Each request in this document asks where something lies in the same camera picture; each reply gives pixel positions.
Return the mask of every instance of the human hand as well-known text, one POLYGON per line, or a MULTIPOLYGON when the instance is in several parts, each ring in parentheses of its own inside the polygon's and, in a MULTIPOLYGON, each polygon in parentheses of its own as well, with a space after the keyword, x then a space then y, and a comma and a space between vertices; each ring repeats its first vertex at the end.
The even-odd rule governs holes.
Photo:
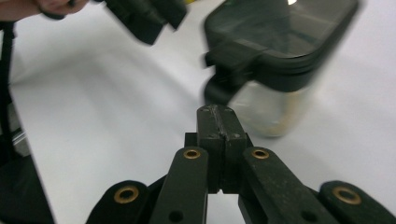
POLYGON ((54 15, 68 15, 82 10, 88 0, 0 0, 0 21, 19 21, 45 11, 54 15))
POLYGON ((35 0, 41 12, 51 15, 65 16, 82 10, 88 0, 35 0))

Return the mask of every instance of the clear plastic container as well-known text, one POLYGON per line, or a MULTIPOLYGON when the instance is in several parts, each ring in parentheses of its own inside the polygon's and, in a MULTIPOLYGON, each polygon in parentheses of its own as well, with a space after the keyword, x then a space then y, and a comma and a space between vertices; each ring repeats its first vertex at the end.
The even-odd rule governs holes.
POLYGON ((319 68, 343 36, 358 0, 227 0, 205 20, 205 103, 227 105, 265 136, 304 113, 319 68))
POLYGON ((249 133, 278 137, 284 135, 304 113, 311 92, 312 88, 275 91, 253 80, 244 85, 228 106, 249 133))

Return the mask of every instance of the brass grommet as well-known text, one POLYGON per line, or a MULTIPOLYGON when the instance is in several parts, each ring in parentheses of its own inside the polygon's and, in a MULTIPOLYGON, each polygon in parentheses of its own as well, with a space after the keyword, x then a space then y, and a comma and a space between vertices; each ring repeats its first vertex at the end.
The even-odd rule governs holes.
POLYGON ((332 194, 344 203, 360 204, 361 196, 352 189, 346 187, 336 187, 332 190, 332 194))
POLYGON ((184 152, 183 155, 187 159, 194 160, 201 156, 201 152, 195 149, 188 149, 184 152))
POLYGON ((114 194, 114 201, 116 203, 131 203, 137 196, 139 196, 139 189, 135 186, 125 186, 117 190, 114 194))
POLYGON ((267 159, 268 157, 270 157, 270 154, 263 150, 263 149, 256 149, 253 150, 251 153, 255 158, 260 159, 260 160, 264 160, 267 159))

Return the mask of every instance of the black plastic bracket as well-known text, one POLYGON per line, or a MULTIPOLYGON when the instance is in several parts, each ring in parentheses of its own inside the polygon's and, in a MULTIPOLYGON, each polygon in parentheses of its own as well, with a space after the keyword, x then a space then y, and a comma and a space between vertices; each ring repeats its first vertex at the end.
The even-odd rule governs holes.
POLYGON ((140 41, 153 45, 163 27, 174 29, 187 15, 182 0, 105 0, 108 9, 140 41))
POLYGON ((304 186, 273 151, 252 145, 226 106, 199 108, 197 133, 185 136, 167 176, 148 188, 133 181, 111 187, 88 223, 204 224, 207 194, 222 189, 239 194, 248 224, 396 224, 385 207, 353 185, 328 182, 319 193, 304 186))

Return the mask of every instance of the white backdrop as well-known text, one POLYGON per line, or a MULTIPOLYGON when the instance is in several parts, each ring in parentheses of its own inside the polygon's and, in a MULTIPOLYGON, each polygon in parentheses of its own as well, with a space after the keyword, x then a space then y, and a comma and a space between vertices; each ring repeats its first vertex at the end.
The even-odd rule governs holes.
MULTIPOLYGON (((17 24, 11 89, 57 223, 84 223, 112 185, 167 173, 213 74, 203 19, 190 5, 176 33, 140 44, 103 5, 63 21, 17 24)), ((313 104, 288 135, 252 136, 312 189, 339 179, 396 214, 396 29, 393 0, 366 1, 326 64, 313 104)), ((209 196, 207 223, 243 223, 233 195, 209 196)))

